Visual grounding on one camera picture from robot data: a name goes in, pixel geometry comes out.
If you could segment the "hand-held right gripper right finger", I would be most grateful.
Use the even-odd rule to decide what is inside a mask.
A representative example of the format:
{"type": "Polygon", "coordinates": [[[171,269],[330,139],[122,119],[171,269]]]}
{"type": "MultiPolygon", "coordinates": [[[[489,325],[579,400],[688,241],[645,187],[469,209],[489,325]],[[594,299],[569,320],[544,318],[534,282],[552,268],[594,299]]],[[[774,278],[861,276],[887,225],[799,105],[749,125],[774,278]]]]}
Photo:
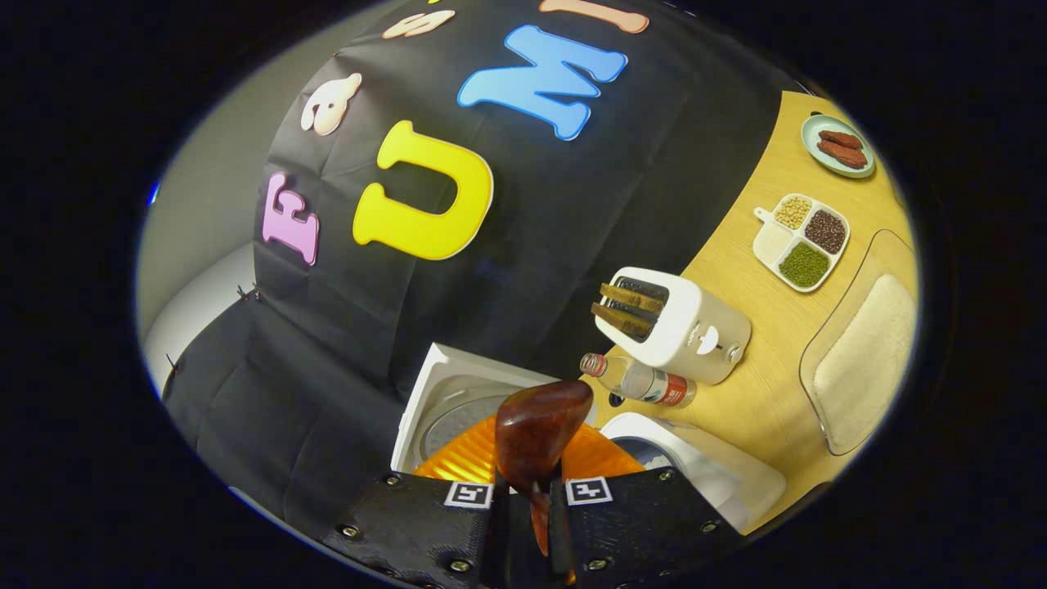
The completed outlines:
{"type": "Polygon", "coordinates": [[[647,470],[589,425],[550,482],[552,577],[575,588],[658,588],[744,545],[676,467],[647,470]]]}

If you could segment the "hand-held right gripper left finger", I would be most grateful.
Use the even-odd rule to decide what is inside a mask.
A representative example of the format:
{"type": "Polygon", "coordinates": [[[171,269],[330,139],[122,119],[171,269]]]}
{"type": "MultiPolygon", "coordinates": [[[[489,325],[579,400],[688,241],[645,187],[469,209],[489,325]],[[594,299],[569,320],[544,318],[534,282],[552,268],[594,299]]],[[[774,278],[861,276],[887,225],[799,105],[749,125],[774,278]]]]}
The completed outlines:
{"type": "Polygon", "coordinates": [[[505,588],[510,492],[494,466],[494,416],[414,474],[370,481],[324,536],[360,569],[422,588],[505,588]]]}

